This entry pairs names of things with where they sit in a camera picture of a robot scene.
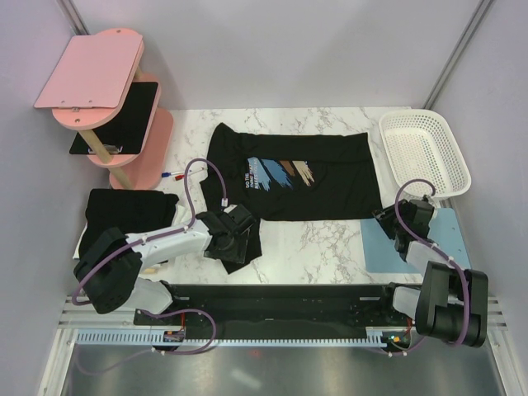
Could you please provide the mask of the black graphic t shirt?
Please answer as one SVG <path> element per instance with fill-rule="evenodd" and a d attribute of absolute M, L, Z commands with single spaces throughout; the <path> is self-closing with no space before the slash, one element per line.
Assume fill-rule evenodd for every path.
<path fill-rule="evenodd" d="M 223 197 L 256 220 L 369 219 L 382 207 L 368 135 L 239 133 L 221 123 L 201 184 L 208 210 Z"/>

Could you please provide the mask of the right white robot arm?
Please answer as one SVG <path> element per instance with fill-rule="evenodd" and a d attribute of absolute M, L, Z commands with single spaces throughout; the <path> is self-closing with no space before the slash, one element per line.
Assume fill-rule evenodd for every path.
<path fill-rule="evenodd" d="M 484 344 L 488 327 L 488 276 L 462 268 L 428 237 L 434 206 L 426 198 L 401 200 L 373 212 L 394 249 L 423 276 L 422 285 L 396 285 L 378 303 L 387 324 L 413 318 L 418 334 L 468 347 Z"/>

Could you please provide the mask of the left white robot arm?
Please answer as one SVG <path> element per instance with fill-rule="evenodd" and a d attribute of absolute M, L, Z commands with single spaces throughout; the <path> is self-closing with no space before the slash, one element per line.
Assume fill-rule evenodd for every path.
<path fill-rule="evenodd" d="M 98 314 L 125 306 L 150 312 L 163 324 L 175 323 L 181 305 L 169 287 L 139 276 L 140 272 L 174 257 L 201 253 L 204 257 L 243 264 L 256 219 L 243 205 L 199 213 L 189 224 L 147 233 L 106 230 L 86 251 L 73 273 Z"/>

